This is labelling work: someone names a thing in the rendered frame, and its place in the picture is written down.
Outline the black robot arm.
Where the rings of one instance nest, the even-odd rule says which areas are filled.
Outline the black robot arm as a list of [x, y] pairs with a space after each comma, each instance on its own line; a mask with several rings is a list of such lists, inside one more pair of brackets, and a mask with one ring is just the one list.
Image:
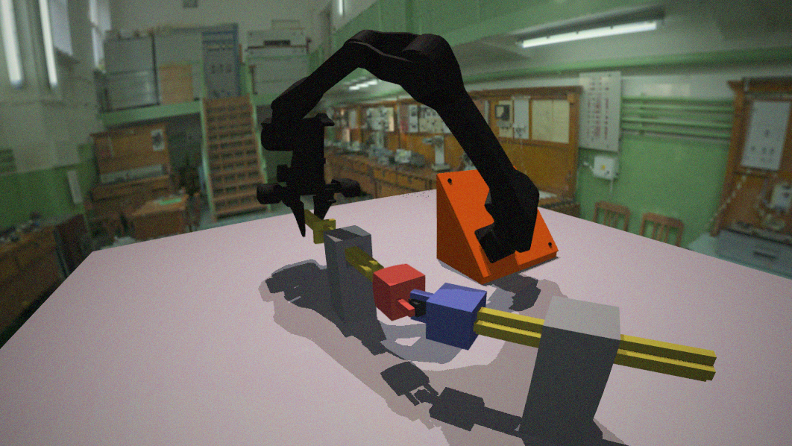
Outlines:
[[[324, 152], [326, 113], [304, 118], [324, 93], [357, 68], [398, 84], [417, 102], [434, 109], [488, 184], [485, 209], [494, 222], [474, 233], [490, 263], [515, 251], [529, 251], [539, 192], [515, 169], [497, 137], [464, 88], [450, 44], [435, 34], [361, 30], [308, 77], [271, 103], [272, 117], [261, 125], [267, 151]], [[493, 260], [493, 262], [492, 262]]]

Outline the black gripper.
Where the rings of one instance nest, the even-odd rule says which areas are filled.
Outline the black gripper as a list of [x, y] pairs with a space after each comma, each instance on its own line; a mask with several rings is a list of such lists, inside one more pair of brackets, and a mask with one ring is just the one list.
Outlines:
[[321, 220], [324, 220], [330, 205], [336, 203], [334, 193], [341, 193], [345, 197], [360, 196], [359, 183], [350, 178], [332, 179], [331, 183], [325, 183], [324, 163], [324, 152], [293, 152], [293, 186], [259, 184], [257, 200], [263, 205], [282, 200], [287, 207], [291, 207], [301, 235], [306, 236], [304, 203], [300, 201], [300, 195], [313, 195], [314, 214]]

